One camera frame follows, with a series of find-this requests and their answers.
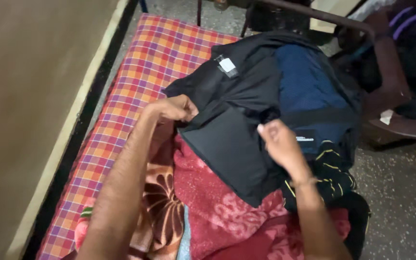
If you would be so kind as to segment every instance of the checkered bedsheet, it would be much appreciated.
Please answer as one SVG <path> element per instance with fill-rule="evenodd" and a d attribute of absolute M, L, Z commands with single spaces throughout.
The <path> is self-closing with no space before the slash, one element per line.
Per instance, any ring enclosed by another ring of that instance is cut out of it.
<path fill-rule="evenodd" d="M 82 205 L 97 197 L 142 108 L 164 98 L 165 87 L 209 59 L 211 46 L 237 40 L 176 19 L 141 16 L 101 115 L 72 168 L 38 259 L 56 260 L 74 250 L 73 231 Z"/>

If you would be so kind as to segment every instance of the red blanket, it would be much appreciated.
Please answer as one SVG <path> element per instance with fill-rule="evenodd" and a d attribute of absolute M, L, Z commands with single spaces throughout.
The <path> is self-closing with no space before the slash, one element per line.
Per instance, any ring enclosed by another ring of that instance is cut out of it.
<path fill-rule="evenodd" d="M 255 209 L 235 195 L 179 135 L 175 141 L 174 188 L 189 208 L 192 260 L 303 258 L 297 217 L 283 208 L 280 190 Z M 346 238 L 347 210 L 333 210 L 331 215 Z"/>

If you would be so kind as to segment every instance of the person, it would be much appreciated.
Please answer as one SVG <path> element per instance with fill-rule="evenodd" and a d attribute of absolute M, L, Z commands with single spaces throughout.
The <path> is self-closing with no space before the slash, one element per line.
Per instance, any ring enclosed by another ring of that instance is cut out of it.
<path fill-rule="evenodd" d="M 94 207 L 77 260 L 125 259 L 139 217 L 146 165 L 160 123 L 191 121 L 197 107 L 185 95 L 148 104 L 118 155 Z M 295 186 L 306 259 L 352 259 L 327 213 L 296 136 L 280 120 L 257 128 L 269 155 Z"/>

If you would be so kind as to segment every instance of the bed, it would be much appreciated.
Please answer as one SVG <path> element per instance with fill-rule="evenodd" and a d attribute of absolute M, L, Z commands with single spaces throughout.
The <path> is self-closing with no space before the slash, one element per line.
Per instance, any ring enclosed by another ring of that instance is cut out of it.
<path fill-rule="evenodd" d="M 210 58 L 210 48 L 238 38 L 176 19 L 143 14 L 101 114 L 84 140 L 38 259 L 60 259 L 74 250 L 74 229 L 83 205 L 97 197 L 143 107 L 172 81 Z"/>

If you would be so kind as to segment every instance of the floor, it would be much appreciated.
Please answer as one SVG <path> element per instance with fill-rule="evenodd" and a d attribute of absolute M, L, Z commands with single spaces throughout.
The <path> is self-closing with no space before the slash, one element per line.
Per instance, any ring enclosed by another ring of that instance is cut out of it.
<path fill-rule="evenodd" d="M 150 13 L 196 23 L 195 0 L 147 0 L 147 5 Z M 138 7 L 107 86 L 123 60 L 141 13 Z M 244 18 L 244 9 L 231 6 L 218 12 L 212 2 L 203 1 L 203 27 L 239 35 Z M 105 93 L 106 90 L 91 122 L 100 113 Z M 373 212 L 361 259 L 416 260 L 416 145 L 374 152 L 362 143 L 351 173 L 359 186 L 357 192 L 367 199 Z"/>

